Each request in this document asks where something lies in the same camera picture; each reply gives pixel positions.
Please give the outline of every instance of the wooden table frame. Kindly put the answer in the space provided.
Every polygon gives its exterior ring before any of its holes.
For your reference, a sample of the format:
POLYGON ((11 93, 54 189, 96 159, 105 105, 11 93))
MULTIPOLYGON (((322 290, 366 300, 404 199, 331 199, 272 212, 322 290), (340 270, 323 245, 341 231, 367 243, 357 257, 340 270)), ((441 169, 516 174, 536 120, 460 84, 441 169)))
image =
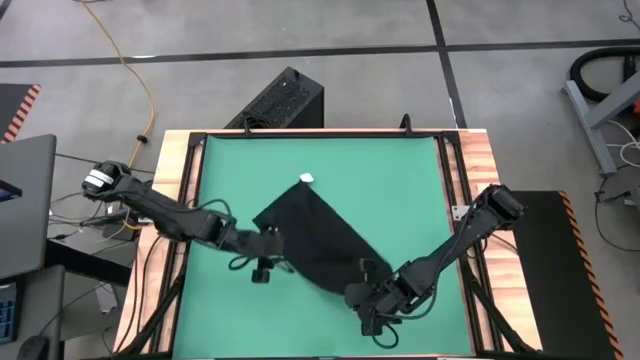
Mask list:
MULTIPOLYGON (((198 193, 203 152, 202 140, 206 137, 205 135, 239 137, 243 134, 243 130, 167 131, 160 151, 153 188, 182 203, 190 202, 198 193)), ((255 137, 432 136, 436 140, 439 165, 443 175, 443 190, 449 203, 447 212, 450 218, 450 206, 468 204, 489 184, 499 182, 486 130, 414 129, 408 133, 404 129, 258 129, 252 130, 251 135, 255 137)), ((502 232, 500 236, 515 246, 510 232, 502 232)), ((145 228, 140 236, 137 255, 139 266, 137 271, 132 272, 130 284, 134 283, 133 276, 137 276, 138 284, 141 284, 145 270, 142 264, 149 258, 145 275, 146 286, 145 289, 138 286, 137 292, 134 286, 129 286, 114 350, 117 350, 121 342, 123 342, 121 348, 126 347, 135 337, 138 326, 146 323, 157 307, 159 299, 168 289, 169 283, 177 276, 183 262, 183 254, 188 251, 184 244, 170 243, 164 239, 152 249, 156 237, 157 233, 152 227, 145 228), (137 296, 137 299, 140 299, 143 291, 144 304, 137 301, 134 309, 134 297, 137 296)), ((490 295, 493 296, 494 303, 514 330, 529 345, 541 348, 518 256, 503 245, 489 241, 484 256, 476 257, 476 261, 472 262, 472 268, 483 285, 490 284, 490 295)), ((503 342, 499 340, 499 335, 492 327, 484 309, 464 286, 463 293, 474 350, 481 347, 499 350, 503 342)), ((167 311, 162 327, 151 338, 146 350, 151 349, 152 352, 156 352, 168 351, 172 348, 173 329, 177 320, 176 306, 174 301, 167 311)))

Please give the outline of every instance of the white object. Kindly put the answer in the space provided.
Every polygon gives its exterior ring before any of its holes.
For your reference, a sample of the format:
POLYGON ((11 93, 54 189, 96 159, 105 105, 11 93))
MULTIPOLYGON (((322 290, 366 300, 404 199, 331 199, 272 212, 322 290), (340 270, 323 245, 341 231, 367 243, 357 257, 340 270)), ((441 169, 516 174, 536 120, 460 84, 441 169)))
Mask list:
POLYGON ((311 176, 311 174, 309 174, 309 173, 300 174, 300 180, 302 180, 303 182, 306 182, 306 183, 312 183, 313 182, 313 176, 311 176))

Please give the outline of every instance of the black platform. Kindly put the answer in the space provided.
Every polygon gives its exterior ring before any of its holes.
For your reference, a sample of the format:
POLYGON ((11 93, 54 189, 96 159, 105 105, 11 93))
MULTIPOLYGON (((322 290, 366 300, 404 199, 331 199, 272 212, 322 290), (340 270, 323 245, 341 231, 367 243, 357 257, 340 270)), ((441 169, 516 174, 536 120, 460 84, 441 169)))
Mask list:
POLYGON ((544 352, 621 360, 568 196, 557 191, 514 195, 527 207, 513 232, 544 352))

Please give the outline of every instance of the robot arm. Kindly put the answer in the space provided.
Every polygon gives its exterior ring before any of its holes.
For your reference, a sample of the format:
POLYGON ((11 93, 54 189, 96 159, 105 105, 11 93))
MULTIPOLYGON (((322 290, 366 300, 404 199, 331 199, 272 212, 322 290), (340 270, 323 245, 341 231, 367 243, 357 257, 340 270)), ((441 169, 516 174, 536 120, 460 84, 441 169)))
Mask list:
POLYGON ((84 179, 82 189, 84 196, 91 200, 126 204, 152 219, 156 229, 173 241, 194 240, 247 257, 282 255, 282 238, 277 231, 237 230, 232 216, 215 210, 187 208, 131 176, 129 168, 122 163, 97 164, 84 179))
POLYGON ((509 229, 523 211, 506 186, 491 185, 469 207, 458 231, 431 254, 406 262, 383 283, 349 285, 345 300, 360 318, 362 335, 381 335, 384 326, 400 323, 394 314, 409 314, 429 299, 440 272, 476 241, 509 229))

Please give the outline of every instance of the blue object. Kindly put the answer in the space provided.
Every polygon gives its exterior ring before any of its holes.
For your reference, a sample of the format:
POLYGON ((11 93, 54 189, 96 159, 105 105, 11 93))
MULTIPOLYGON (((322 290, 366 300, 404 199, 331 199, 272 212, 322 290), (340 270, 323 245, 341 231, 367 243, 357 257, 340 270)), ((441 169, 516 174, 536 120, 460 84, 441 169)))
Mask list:
POLYGON ((18 285, 9 283, 0 285, 0 344, 16 340, 18 321, 18 285))

